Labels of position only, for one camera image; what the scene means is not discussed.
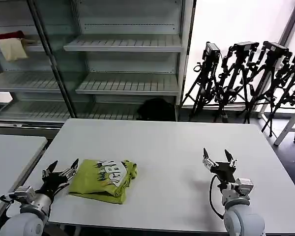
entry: green t-shirt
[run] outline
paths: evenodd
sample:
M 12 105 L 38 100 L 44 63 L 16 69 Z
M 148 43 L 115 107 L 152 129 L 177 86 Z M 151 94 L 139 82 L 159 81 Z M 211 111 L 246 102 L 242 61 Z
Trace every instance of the green t-shirt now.
M 137 176 L 137 165 L 128 160 L 84 160 L 69 188 L 69 194 L 122 204 L 125 188 Z

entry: white table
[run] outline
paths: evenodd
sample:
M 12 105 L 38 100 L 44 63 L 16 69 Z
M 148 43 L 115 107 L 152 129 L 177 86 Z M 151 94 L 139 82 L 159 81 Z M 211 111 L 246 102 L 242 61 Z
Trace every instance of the white table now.
M 26 180 L 46 143 L 44 137 L 0 135 L 0 196 Z M 5 205 L 0 201 L 0 216 Z
M 225 232 L 212 211 L 211 174 L 203 148 L 216 161 L 224 149 L 238 159 L 235 177 L 252 179 L 251 207 L 265 219 L 267 233 L 295 233 L 295 186 L 254 125 L 70 119 L 31 173 L 26 184 L 39 188 L 41 170 L 59 160 L 63 170 L 76 159 L 124 160 L 138 164 L 138 176 L 123 205 L 66 194 L 52 205 L 50 222 L 72 225 L 175 231 Z M 221 194 L 213 191 L 219 212 Z

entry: black cable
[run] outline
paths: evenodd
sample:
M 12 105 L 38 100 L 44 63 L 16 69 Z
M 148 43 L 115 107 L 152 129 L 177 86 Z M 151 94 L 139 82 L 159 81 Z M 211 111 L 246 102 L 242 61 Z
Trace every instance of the black cable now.
M 216 209 L 214 208 L 213 203 L 212 203 L 212 187 L 213 187 L 213 182 L 216 177 L 217 177 L 217 175 L 213 176 L 211 183 L 210 183 L 209 201 L 210 201 L 210 206 L 211 206 L 212 210 L 214 211 L 214 213 L 217 214 L 217 216 L 223 220 L 224 216 L 216 211 Z
M 55 197 L 55 195 L 58 193 L 58 192 L 60 192 L 61 190 L 63 190 L 66 186 L 68 186 L 69 185 L 69 183 L 66 183 L 66 184 L 64 184 L 63 186 L 60 186 L 56 191 L 55 191 L 55 193 L 54 193 L 54 197 Z
M 6 198 L 5 198 L 5 196 L 4 195 L 2 195 L 1 197 L 0 197 L 0 200 L 1 201 L 3 201 L 4 203 L 14 203 L 14 200 L 11 200 L 11 201 L 8 201 Z

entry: black bag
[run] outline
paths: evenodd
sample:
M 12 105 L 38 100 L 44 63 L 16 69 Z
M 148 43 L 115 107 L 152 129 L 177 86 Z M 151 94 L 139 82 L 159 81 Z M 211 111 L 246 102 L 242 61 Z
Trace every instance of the black bag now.
M 147 100 L 138 109 L 140 120 L 152 121 L 176 121 L 174 105 L 162 98 Z

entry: folded shirt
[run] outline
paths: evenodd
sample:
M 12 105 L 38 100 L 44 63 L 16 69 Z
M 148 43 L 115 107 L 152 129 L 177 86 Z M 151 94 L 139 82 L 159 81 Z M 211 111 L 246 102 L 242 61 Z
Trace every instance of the folded shirt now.
M 0 49 L 7 61 L 28 58 L 21 40 L 18 38 L 0 39 Z
M 125 189 L 137 176 L 137 165 L 128 160 L 84 160 L 70 184 L 69 194 L 122 204 Z

